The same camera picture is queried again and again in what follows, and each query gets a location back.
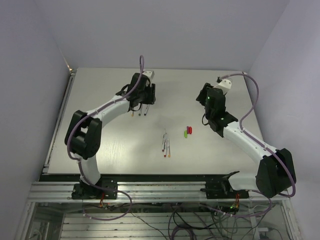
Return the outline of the blue ended white pen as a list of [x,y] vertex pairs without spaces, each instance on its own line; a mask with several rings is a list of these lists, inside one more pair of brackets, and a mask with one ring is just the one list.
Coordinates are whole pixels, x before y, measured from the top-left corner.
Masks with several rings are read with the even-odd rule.
[[144,116],[146,116],[148,114],[148,111],[149,111],[149,108],[150,108],[150,105],[148,105],[145,109],[145,112],[144,112]]

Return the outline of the green ended white pen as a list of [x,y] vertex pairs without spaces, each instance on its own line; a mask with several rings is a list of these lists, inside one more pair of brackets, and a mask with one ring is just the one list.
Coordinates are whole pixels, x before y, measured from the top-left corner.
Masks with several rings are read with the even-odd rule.
[[138,110],[139,117],[142,115],[142,110],[143,110],[143,104],[140,105],[139,110]]

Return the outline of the purple ended white pen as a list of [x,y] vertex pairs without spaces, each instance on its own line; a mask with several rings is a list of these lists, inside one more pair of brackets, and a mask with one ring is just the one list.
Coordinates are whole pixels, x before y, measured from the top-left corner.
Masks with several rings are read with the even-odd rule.
[[164,129],[164,133],[163,133],[163,136],[162,136],[162,152],[165,151],[166,149],[166,140],[167,140],[167,132],[166,132],[166,129]]

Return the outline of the orange ended white pen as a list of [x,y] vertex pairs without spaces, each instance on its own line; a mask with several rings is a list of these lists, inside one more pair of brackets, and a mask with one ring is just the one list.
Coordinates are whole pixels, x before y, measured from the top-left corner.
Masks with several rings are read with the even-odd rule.
[[166,151],[167,151],[167,157],[170,158],[171,157],[171,148],[170,148],[170,137],[169,137],[169,134],[167,133],[167,146],[166,146]]

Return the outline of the red ended white pen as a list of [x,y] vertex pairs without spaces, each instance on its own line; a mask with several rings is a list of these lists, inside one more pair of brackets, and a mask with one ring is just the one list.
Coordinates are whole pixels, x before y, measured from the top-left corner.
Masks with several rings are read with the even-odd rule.
[[166,158],[167,157],[167,140],[166,140],[166,144],[165,144],[165,151],[164,151],[164,154],[163,154],[163,156]]

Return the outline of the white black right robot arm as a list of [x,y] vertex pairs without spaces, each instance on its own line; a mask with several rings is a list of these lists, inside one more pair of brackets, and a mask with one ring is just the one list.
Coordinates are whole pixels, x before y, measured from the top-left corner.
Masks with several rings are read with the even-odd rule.
[[226,110],[226,94],[231,88],[226,79],[216,86],[205,83],[196,101],[204,106],[203,117],[207,125],[246,153],[258,165],[256,174],[234,171],[224,176],[221,194],[233,197],[238,191],[254,190],[267,198],[282,195],[288,188],[295,188],[296,174],[293,157],[286,148],[277,149],[252,135],[236,117]]

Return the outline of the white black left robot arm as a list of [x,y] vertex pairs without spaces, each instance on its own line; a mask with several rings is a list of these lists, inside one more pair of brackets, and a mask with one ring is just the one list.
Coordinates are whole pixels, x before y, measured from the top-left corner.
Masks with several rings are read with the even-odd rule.
[[80,182],[86,184],[84,192],[89,198],[96,199],[102,193],[96,154],[101,146],[103,128],[118,116],[134,111],[137,106],[155,103],[154,75],[152,70],[135,73],[131,82],[110,101],[87,112],[77,110],[72,115],[64,143],[68,156],[79,165]]

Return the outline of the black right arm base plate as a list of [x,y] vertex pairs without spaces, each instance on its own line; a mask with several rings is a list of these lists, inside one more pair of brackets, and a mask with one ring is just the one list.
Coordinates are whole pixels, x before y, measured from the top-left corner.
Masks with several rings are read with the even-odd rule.
[[205,193],[207,199],[248,199],[249,193],[246,190],[234,190],[226,182],[206,182],[200,189]]

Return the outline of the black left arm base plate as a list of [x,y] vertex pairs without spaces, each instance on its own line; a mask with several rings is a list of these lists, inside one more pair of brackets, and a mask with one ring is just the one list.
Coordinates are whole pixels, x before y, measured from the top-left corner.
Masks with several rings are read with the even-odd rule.
[[109,188],[110,190],[98,189],[80,181],[73,186],[71,198],[73,200],[115,200],[117,198],[118,185],[115,182],[102,180],[97,183],[99,187]]

